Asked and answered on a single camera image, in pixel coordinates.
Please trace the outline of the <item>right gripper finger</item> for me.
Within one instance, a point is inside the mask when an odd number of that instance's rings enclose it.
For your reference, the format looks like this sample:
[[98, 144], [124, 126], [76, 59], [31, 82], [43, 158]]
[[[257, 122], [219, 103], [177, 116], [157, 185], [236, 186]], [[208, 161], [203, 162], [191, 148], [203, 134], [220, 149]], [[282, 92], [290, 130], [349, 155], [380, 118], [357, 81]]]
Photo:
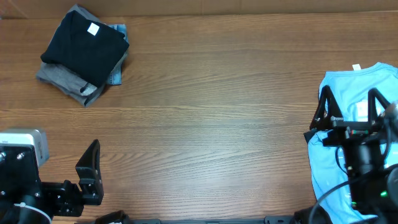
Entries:
[[375, 124], [379, 113], [377, 112], [377, 103], [386, 109], [390, 102], [381, 94], [377, 88], [372, 88], [368, 91], [368, 122], [369, 124]]
[[326, 85], [322, 88], [318, 107], [310, 124], [310, 129], [331, 130], [335, 128], [335, 121], [342, 121], [343, 115], [336, 102], [331, 88]]

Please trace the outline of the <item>black t-shirt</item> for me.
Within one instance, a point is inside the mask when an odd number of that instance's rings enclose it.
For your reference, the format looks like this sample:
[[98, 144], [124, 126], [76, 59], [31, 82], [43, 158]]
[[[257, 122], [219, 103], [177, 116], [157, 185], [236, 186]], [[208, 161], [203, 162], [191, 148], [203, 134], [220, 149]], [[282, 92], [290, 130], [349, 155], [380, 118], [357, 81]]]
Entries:
[[73, 10], [65, 15], [40, 58], [44, 63], [61, 64], [100, 87], [129, 48], [124, 37]]

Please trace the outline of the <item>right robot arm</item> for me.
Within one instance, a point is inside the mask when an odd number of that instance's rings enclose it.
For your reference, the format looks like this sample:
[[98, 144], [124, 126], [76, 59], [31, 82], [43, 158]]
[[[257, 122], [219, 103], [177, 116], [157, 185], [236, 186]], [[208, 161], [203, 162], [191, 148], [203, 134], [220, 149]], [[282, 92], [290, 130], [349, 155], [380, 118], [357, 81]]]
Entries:
[[369, 215], [365, 223], [397, 222], [397, 165], [385, 166], [393, 143], [397, 142], [397, 102], [390, 103], [375, 88], [368, 92], [367, 121], [345, 121], [331, 88], [322, 88], [309, 140], [320, 131], [327, 133], [322, 144], [340, 147], [344, 154], [347, 181], [331, 188], [309, 208], [304, 223], [327, 223], [321, 202], [336, 190], [349, 186], [351, 207]]

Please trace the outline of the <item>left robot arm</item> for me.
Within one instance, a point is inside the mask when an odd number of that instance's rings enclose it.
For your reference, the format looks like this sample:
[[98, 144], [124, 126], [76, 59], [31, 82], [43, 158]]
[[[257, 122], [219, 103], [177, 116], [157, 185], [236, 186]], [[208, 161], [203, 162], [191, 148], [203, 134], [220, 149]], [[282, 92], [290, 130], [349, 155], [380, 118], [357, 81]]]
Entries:
[[79, 217], [84, 206], [100, 205], [104, 190], [97, 139], [75, 169], [77, 184], [43, 182], [34, 146], [1, 144], [1, 223], [51, 223], [55, 216]]

